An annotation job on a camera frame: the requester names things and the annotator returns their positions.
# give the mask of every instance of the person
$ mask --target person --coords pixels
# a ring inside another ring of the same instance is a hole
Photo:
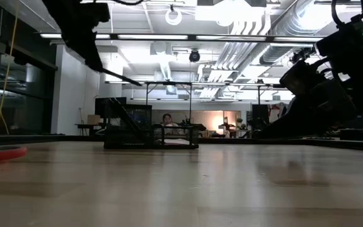
[[[165,113],[162,116],[162,124],[163,126],[166,127],[178,127],[178,124],[173,123],[172,119],[171,119],[171,115],[168,113]],[[180,134],[180,130],[178,129],[164,129],[164,133],[165,134],[172,134],[172,135],[179,135]]]

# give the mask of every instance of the ceiling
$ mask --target ceiling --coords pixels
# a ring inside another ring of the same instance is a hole
[[[19,0],[19,18],[25,23],[34,27],[37,31],[45,33],[59,32],[55,21],[49,16],[42,0]],[[280,0],[280,6],[273,8],[270,12],[272,22],[293,2],[294,0]],[[9,12],[14,13],[15,2],[13,0],[0,0],[0,5]],[[110,4],[112,11],[112,21],[100,23],[96,28],[100,33],[183,33],[183,34],[229,34],[232,26],[219,26],[215,21],[197,21],[191,15],[194,6],[184,6],[180,9],[182,13],[180,24],[173,26],[166,22],[165,14],[169,6],[145,5],[123,6],[120,4]],[[360,8],[341,13],[339,16],[343,21],[349,18]],[[333,23],[320,30],[317,35],[329,35],[336,31]],[[124,74],[132,76],[136,74],[153,74],[159,71],[157,62],[149,62],[150,44],[147,41],[98,41],[98,45],[115,45],[123,53],[128,66],[124,67]],[[171,42],[173,53],[178,52],[177,61],[170,62],[172,71],[194,71],[197,72],[199,64],[189,63],[188,55],[191,49],[198,49],[202,58],[201,61],[216,61],[222,52],[225,42]],[[271,67],[267,72],[270,77],[280,78],[289,68],[287,64],[278,64]]]

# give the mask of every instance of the glass window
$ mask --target glass window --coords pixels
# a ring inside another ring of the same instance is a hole
[[[3,87],[6,71],[9,67],[7,88],[14,88],[34,96],[45,95],[47,75],[29,63],[21,62],[9,55],[1,56],[0,87]]]
[[[3,91],[0,90],[0,101]],[[5,91],[3,115],[12,135],[41,134],[43,128],[44,102],[39,98]],[[6,134],[0,123],[0,134]]]

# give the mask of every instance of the red disc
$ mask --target red disc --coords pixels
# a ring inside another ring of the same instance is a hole
[[[22,157],[27,151],[26,147],[0,146],[0,161]]]

